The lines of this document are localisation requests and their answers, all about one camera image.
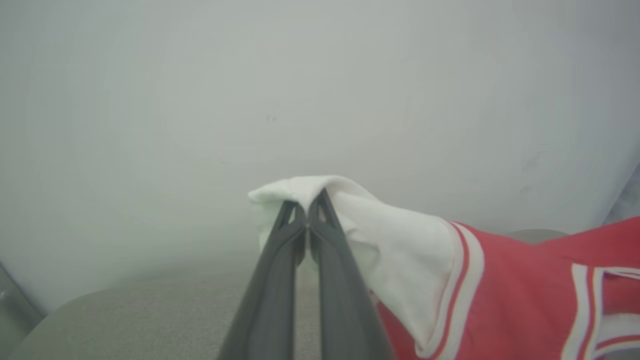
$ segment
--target gray fabric surface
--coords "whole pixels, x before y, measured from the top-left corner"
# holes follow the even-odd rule
[[[10,360],[215,359],[249,274],[172,279],[75,299],[45,318]],[[317,279],[298,274],[296,358],[319,359]]]

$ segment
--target gray wall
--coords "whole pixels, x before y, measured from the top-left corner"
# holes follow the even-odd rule
[[[252,265],[246,192],[340,174],[489,231],[602,223],[638,1],[0,2],[0,262],[50,311]]]

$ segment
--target red stripe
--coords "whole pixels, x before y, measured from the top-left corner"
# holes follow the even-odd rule
[[[598,344],[597,349],[600,350],[601,348],[608,347],[609,345],[626,343],[629,341],[640,341],[640,335],[627,335],[627,336],[620,336],[619,338],[605,340]]]
[[[444,350],[444,345],[447,344],[447,338],[449,337],[449,328],[451,327],[451,315],[453,314],[453,308],[456,304],[456,300],[458,299],[458,293],[460,292],[462,281],[464,280],[467,274],[467,270],[469,268],[469,249],[467,247],[467,240],[465,239],[465,236],[462,235],[462,232],[460,231],[460,229],[458,229],[458,226],[456,226],[455,224],[452,224],[452,225],[458,232],[458,235],[460,236],[460,242],[462,243],[462,250],[464,253],[463,262],[462,262],[462,271],[460,272],[458,281],[456,281],[456,287],[453,289],[453,294],[451,294],[451,302],[449,303],[449,308],[447,309],[447,322],[445,322],[445,325],[444,325],[444,334],[442,336],[442,339],[440,339],[440,343],[438,344],[438,347],[436,348],[435,352],[430,357],[430,359],[438,359],[438,356],[440,356],[440,354],[442,353],[442,350]]]
[[[595,295],[593,294],[593,267],[589,267],[587,269],[587,292],[589,293],[589,327],[587,328],[587,334],[582,340],[582,345],[580,346],[580,352],[578,353],[578,360],[583,360],[587,352],[587,346],[589,345],[589,340],[593,334],[593,319],[596,313],[596,305],[595,305]]]

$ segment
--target white fabric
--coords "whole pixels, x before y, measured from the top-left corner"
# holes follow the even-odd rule
[[[454,240],[438,217],[386,205],[339,176],[294,177],[249,193],[264,247],[284,200],[308,212],[326,188],[364,281],[425,348],[454,264]]]

